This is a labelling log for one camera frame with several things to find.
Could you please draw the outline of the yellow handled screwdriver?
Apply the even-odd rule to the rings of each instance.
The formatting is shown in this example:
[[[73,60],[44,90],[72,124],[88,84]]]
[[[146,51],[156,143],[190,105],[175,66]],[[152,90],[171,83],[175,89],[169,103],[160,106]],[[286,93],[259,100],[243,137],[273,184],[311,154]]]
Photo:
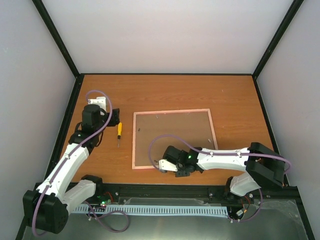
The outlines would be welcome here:
[[[123,129],[123,124],[120,122],[117,126],[117,147],[120,147],[120,141],[122,137],[122,129]]]

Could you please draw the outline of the pink picture frame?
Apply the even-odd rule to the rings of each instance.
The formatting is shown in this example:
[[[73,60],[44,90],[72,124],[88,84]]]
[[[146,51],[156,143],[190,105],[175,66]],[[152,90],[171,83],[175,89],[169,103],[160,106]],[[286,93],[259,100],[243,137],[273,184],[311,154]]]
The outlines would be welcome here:
[[[208,108],[139,111],[133,113],[132,168],[153,169],[168,146],[218,149]]]

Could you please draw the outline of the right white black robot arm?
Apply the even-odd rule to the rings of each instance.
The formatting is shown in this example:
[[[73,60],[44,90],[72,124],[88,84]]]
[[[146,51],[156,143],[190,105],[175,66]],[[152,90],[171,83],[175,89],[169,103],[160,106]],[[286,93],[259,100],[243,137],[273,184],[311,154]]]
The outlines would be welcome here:
[[[226,183],[227,193],[237,197],[259,189],[282,189],[286,165],[283,157],[259,142],[234,150],[191,147],[185,151],[170,145],[158,162],[161,171],[174,172],[176,177],[215,169],[240,171],[241,175],[229,177]]]

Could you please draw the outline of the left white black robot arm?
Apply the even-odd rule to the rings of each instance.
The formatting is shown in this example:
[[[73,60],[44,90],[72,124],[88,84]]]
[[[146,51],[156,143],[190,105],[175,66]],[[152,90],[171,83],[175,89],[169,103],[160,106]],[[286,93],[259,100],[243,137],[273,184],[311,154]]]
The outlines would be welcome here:
[[[89,198],[95,202],[103,198],[100,177],[85,175],[74,187],[69,185],[94,148],[101,144],[104,129],[119,123],[118,108],[106,112],[97,103],[84,107],[82,120],[76,125],[61,159],[48,177],[34,190],[27,190],[22,198],[26,224],[34,232],[58,234],[80,204]]]

